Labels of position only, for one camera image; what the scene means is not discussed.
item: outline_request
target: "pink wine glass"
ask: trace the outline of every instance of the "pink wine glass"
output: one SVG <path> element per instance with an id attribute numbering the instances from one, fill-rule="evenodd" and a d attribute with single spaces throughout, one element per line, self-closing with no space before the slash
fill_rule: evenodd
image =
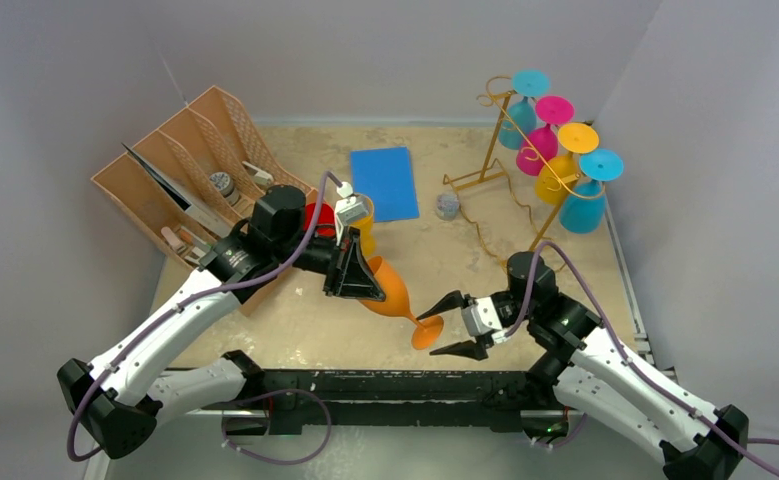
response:
<path id="1" fill-rule="evenodd" d="M 530 132 L 527 139 L 542 154 L 545 161 L 548 161 L 557 156 L 560 145 L 557 141 L 557 134 L 554 133 L 551 126 L 568 123 L 574 117 L 574 106 L 563 97 L 549 95 L 536 102 L 536 115 L 545 122 L 545 126 Z M 536 177 L 542 171 L 545 163 L 539 159 L 536 152 L 525 141 L 522 142 L 519 153 L 516 155 L 516 166 L 527 175 Z"/>

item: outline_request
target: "robotic arm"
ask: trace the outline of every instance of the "robotic arm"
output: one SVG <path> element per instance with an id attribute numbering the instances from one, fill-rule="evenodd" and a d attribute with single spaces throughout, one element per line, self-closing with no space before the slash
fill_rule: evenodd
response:
<path id="1" fill-rule="evenodd" d="M 528 319 L 528 333 L 546 353 L 527 372 L 535 395 L 551 396 L 582 410 L 639 445 L 663 465 L 671 480 L 726 479 L 742 459 L 701 416 L 735 442 L 746 445 L 748 418 L 729 405 L 715 405 L 687 392 L 624 344 L 613 343 L 601 319 L 559 291 L 554 271 L 538 259 L 528 278 L 533 252 L 519 252 L 507 263 L 507 289 L 475 298 L 454 291 L 419 318 L 460 308 L 473 340 L 455 343 L 431 355 L 488 358 L 487 350 L 505 342 Z M 519 319 L 528 282 L 529 308 Z M 657 386 L 695 408 L 696 415 L 670 401 L 637 375 L 633 366 Z"/>
<path id="2" fill-rule="evenodd" d="M 105 372 L 108 376 L 84 406 L 81 422 L 110 458 L 138 448 L 157 425 L 213 403 L 242 398 L 262 383 L 260 369 L 240 351 L 229 352 L 206 367 L 160 377 L 168 365 L 201 333 L 236 310 L 262 286 L 206 295 L 186 307 L 181 302 L 199 292 L 256 279 L 278 268 L 303 240 L 306 198 L 292 186 L 271 187 L 252 216 L 237 223 L 215 244 L 200 266 L 162 307 L 115 347 L 88 364 L 72 359 L 57 373 L 68 408 L 75 412 Z M 314 236 L 294 262 L 296 268 L 325 276 L 329 296 L 384 300 L 385 294 L 362 257 L 359 232 L 340 225 L 335 238 Z M 168 321 L 154 327 L 174 309 Z M 120 365 L 111 362 L 131 342 L 138 342 Z"/>

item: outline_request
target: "table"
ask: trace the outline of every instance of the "table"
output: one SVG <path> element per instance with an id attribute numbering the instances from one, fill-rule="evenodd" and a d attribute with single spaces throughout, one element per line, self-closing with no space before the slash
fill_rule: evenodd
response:
<path id="1" fill-rule="evenodd" d="M 328 168 L 340 178 L 350 179 L 348 153 L 352 149 L 409 148 L 421 217 L 375 224 L 373 235 L 375 253 L 406 281 L 414 312 L 425 311 L 451 290 L 486 296 L 506 286 L 505 274 L 479 246 L 474 227 L 461 217 L 446 222 L 435 213 L 436 196 L 448 191 L 442 185 L 442 175 L 458 176 L 479 168 L 491 128 L 266 126 L 260 130 L 278 162 L 312 184 Z M 519 199 L 534 206 L 534 218 L 541 223 L 551 207 L 536 200 L 533 179 L 515 167 L 515 152 L 499 145 L 495 155 L 510 172 Z M 328 190 L 326 198 L 330 200 L 335 192 Z M 463 191 L 461 200 L 499 255 L 508 257 L 528 248 L 534 232 L 527 212 L 510 199 L 505 180 Z M 575 235 L 555 222 L 547 235 L 569 254 L 616 332 L 634 348 L 634 316 L 607 224 L 591 234 Z M 543 258 L 554 268 L 562 264 L 550 249 L 544 251 Z M 182 267 L 166 260 L 153 307 L 170 297 L 187 275 Z M 522 331 L 489 350 L 490 358 L 483 362 L 431 357 L 410 346 L 412 323 L 377 316 L 353 300 L 325 297 L 322 282 L 322 277 L 312 273 L 291 272 L 250 318 L 239 312 L 222 318 L 171 366 L 199 367 L 226 351 L 241 349 L 263 368 L 525 370 L 543 353 Z M 563 292 L 589 305 L 568 269 L 557 275 L 557 283 Z M 458 311 L 443 318 L 445 330 L 434 348 L 468 339 Z"/>

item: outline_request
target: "cable connector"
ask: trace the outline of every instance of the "cable connector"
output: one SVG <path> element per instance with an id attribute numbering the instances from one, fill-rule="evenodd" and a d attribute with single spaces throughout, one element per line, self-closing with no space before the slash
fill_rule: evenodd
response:
<path id="1" fill-rule="evenodd" d="M 348 198 L 354 194 L 354 187 L 348 182 L 342 182 L 342 185 L 336 187 L 336 193 L 342 198 Z"/>

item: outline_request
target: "wine glass base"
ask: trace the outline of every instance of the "wine glass base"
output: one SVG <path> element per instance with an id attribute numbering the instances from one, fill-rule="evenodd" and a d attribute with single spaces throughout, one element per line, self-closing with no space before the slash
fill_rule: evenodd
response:
<path id="1" fill-rule="evenodd" d="M 427 317 L 424 320 L 419 321 L 419 326 L 416 327 L 413 332 L 412 345 L 416 350 L 424 350 L 425 348 L 433 345 L 439 335 L 442 333 L 442 328 L 445 326 L 445 322 L 439 315 Z"/>

